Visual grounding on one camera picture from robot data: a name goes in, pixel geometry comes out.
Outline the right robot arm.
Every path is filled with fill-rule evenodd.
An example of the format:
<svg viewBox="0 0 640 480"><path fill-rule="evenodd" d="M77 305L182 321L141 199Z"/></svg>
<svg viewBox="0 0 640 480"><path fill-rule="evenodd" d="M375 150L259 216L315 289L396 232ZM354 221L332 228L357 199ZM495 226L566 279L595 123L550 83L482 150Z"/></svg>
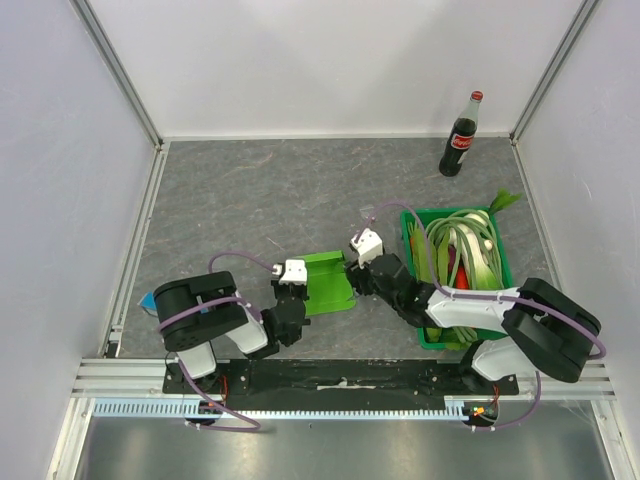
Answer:
<svg viewBox="0 0 640 480"><path fill-rule="evenodd" d="M483 392L493 381L537 370L564 383L579 380L596 348L599 320L548 282L529 278L519 288L474 292L414 278L395 254L345 266L359 295L375 295L416 328L471 327L497 332L470 349L458 368L467 392Z"/></svg>

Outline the green paper box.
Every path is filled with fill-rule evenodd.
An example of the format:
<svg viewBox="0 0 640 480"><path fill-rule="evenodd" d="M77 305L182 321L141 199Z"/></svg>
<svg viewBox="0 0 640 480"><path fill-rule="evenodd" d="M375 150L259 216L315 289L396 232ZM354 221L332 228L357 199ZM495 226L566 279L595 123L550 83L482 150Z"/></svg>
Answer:
<svg viewBox="0 0 640 480"><path fill-rule="evenodd" d="M353 289L344 266L342 250L300 256L305 261L308 280L306 314L314 317L352 309L356 305Z"/></svg>

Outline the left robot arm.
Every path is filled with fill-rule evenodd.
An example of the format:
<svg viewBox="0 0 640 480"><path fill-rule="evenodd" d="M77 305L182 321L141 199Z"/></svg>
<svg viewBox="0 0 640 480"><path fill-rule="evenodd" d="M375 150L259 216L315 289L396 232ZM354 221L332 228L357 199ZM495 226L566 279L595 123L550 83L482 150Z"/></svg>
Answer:
<svg viewBox="0 0 640 480"><path fill-rule="evenodd" d="M225 337L249 359L262 359L301 339L310 323L308 273L302 260L272 269L276 303L260 310L242 297L232 274L219 271L165 283L153 292L165 349L177 354L185 382L208 393L219 382L213 340Z"/></svg>

